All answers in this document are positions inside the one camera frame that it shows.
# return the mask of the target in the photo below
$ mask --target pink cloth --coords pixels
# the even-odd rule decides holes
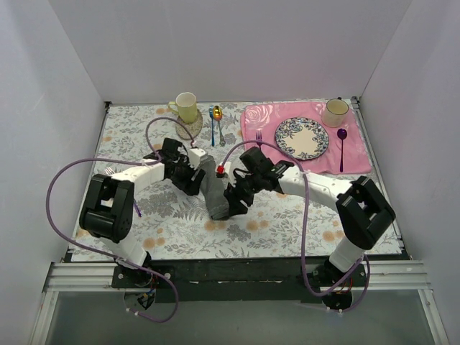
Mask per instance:
[[[241,115],[241,132],[244,140],[254,140],[256,131],[262,131],[262,140],[275,146],[276,128],[286,119],[308,117],[320,123],[329,134],[329,147],[326,152],[314,160],[301,161],[304,169],[312,173],[365,174],[372,170],[364,143],[359,133],[353,111],[349,109],[344,123],[348,137],[344,140],[344,172],[340,172],[341,140],[337,137],[339,128],[329,128],[321,121],[325,103],[297,102],[274,103],[247,106]],[[246,150],[256,144],[246,144]],[[286,160],[286,157],[271,147],[262,145],[262,151],[274,163]]]

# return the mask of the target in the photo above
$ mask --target gray floor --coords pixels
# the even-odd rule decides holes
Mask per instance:
[[[153,305],[166,315],[171,305]],[[338,316],[292,301],[181,303],[169,323],[127,313],[121,293],[61,293],[47,344],[434,344],[416,291],[368,292]]]

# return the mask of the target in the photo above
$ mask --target black and white plate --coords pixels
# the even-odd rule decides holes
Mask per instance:
[[[329,146],[329,136],[323,126],[306,117],[284,120],[275,131],[280,149],[298,160],[321,156]]]

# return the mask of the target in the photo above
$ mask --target purple spoon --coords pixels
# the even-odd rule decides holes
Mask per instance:
[[[337,137],[342,141],[342,157],[340,159],[340,172],[342,173],[344,171],[344,140],[346,139],[346,136],[348,133],[346,133],[346,129],[340,128],[337,131]]]

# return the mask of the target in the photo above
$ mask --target mug handle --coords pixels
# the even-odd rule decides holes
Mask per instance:
[[[178,106],[174,101],[171,101],[170,103],[167,104],[167,108],[171,110],[174,114],[179,115],[179,111],[171,108],[171,106]]]

